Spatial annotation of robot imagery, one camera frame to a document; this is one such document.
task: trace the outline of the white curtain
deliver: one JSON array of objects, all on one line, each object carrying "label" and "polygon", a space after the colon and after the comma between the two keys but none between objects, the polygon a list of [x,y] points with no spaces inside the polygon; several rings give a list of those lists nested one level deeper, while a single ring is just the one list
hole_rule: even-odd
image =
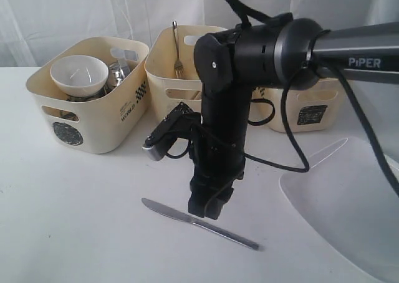
[{"label": "white curtain", "polygon": [[[242,0],[269,15],[292,11],[340,29],[399,20],[398,0]],[[223,0],[0,0],[0,66],[40,66],[92,36],[152,45],[172,20],[233,27]]]}]

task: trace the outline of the white plastic basket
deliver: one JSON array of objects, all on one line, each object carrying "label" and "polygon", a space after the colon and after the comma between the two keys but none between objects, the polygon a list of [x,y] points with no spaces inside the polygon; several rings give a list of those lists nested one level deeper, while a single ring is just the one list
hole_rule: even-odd
[{"label": "white plastic basket", "polygon": [[[135,52],[137,60],[128,60],[133,71],[112,92],[87,102],[69,102],[50,76],[51,65],[67,55],[91,55],[107,65],[116,61],[115,49]],[[55,139],[70,148],[91,153],[109,152],[125,139],[150,104],[144,70],[149,48],[146,44],[114,37],[83,40],[40,68],[26,82]],[[61,118],[60,111],[70,112],[78,120]]]},{"label": "white plastic basket", "polygon": [[[267,124],[278,132],[286,132],[281,120],[281,89],[257,88],[253,98],[266,98],[273,102],[276,115]],[[337,118],[345,91],[337,79],[321,79],[312,88],[290,90],[287,96],[287,118],[292,132],[309,132],[329,128]],[[270,116],[270,105],[257,105],[261,115]]]},{"label": "white plastic basket", "polygon": [[163,30],[148,55],[145,70],[151,90],[152,105],[156,117],[161,120],[181,101],[194,111],[201,111],[202,83],[199,80],[193,60],[196,40],[209,32],[225,31],[215,26],[178,26],[180,60],[183,63],[185,79],[176,79],[174,64],[176,48],[171,27]]}]

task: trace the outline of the white table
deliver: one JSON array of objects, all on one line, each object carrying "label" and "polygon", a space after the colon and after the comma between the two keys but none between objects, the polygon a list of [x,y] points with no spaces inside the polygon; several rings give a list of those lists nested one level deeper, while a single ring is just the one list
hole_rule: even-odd
[{"label": "white table", "polygon": [[[142,197],[186,211],[193,175],[188,157],[154,162],[141,151],[152,112],[110,153],[71,150],[53,139],[25,89],[36,70],[0,69],[1,282],[377,282],[302,219],[279,187],[281,170],[248,160],[219,219],[207,220],[262,252],[150,211]],[[296,135],[307,155],[364,138],[345,108],[330,130]],[[287,137],[265,127],[249,127],[246,149],[299,161]]]}]

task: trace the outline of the butter knife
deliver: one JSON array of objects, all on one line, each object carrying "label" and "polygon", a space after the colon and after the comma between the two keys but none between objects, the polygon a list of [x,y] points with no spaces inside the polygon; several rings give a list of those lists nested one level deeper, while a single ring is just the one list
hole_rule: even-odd
[{"label": "butter knife", "polygon": [[215,234],[222,236],[226,239],[234,241],[242,246],[246,246],[252,250],[258,251],[260,248],[259,244],[254,241],[250,241],[250,240],[246,239],[245,237],[238,236],[237,234],[234,234],[227,230],[216,227],[216,226],[209,224],[207,222],[204,222],[200,219],[193,218],[192,216],[190,216],[188,214],[177,211],[177,210],[175,210],[169,206],[166,206],[164,204],[161,204],[161,203],[158,203],[158,202],[152,201],[150,199],[146,199],[146,198],[142,198],[142,202],[146,207],[150,208],[152,211],[155,211],[156,213],[160,213],[169,218],[177,219],[178,221],[189,223],[189,224],[195,225],[197,227],[201,227],[203,229],[209,230],[212,233],[215,233]]}]

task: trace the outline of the metal fork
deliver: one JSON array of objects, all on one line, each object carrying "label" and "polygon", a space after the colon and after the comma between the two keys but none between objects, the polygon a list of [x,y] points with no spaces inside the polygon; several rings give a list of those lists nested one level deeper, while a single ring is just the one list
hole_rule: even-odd
[{"label": "metal fork", "polygon": [[177,59],[175,62],[175,74],[176,74],[177,79],[184,79],[185,72],[183,70],[183,64],[180,62],[179,42],[178,42],[177,22],[176,21],[172,22],[172,29],[173,29],[173,38],[175,40],[176,53],[177,53]]}]

